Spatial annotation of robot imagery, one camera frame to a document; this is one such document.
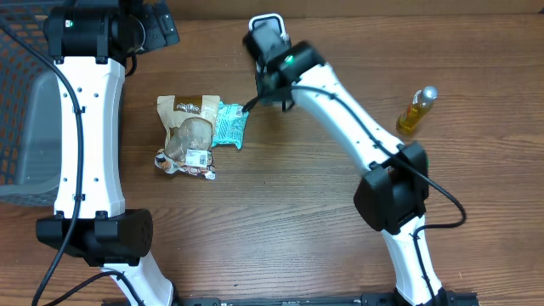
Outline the yellow oil bottle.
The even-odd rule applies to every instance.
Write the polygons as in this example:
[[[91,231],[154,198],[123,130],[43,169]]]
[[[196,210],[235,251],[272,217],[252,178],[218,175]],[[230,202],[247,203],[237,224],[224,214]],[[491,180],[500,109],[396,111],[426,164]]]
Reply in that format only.
[[[439,91],[434,86],[426,86],[418,90],[412,101],[409,103],[407,110],[403,112],[396,122],[397,131],[404,135],[413,134],[422,119],[433,108],[435,100],[439,96]]]

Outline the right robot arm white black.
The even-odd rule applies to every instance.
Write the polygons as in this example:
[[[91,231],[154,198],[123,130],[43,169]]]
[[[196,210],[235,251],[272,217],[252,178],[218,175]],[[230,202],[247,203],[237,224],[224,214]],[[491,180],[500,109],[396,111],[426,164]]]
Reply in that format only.
[[[428,159],[382,128],[346,90],[332,66],[308,42],[292,44],[278,14],[249,21],[243,43],[256,62],[258,95],[245,104],[299,106],[352,159],[361,179],[354,194],[360,216],[380,232],[394,265],[399,305],[446,305],[425,237]]]

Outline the teal snack packet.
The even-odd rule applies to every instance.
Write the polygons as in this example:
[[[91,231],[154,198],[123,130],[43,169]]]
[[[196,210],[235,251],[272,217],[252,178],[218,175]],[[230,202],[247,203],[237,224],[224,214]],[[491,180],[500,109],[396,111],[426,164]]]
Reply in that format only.
[[[220,101],[212,147],[234,145],[237,150],[240,150],[243,146],[248,117],[249,112],[243,111],[242,105],[225,104]]]

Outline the brown snack bag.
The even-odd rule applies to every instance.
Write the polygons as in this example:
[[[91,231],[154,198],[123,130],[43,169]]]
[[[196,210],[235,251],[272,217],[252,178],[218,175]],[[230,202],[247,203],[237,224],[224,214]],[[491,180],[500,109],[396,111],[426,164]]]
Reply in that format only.
[[[155,164],[168,174],[214,180],[212,142],[218,116],[217,95],[160,96],[156,109],[166,130]]]

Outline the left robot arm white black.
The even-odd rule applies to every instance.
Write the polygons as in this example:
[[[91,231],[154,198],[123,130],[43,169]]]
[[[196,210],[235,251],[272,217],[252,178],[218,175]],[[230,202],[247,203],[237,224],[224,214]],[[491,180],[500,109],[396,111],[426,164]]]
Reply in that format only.
[[[176,305],[174,284],[151,254],[153,222],[126,207],[119,176],[122,86],[139,54],[179,34],[163,1],[73,1],[43,26],[61,111],[61,166],[54,214],[37,239],[110,277],[128,305]]]

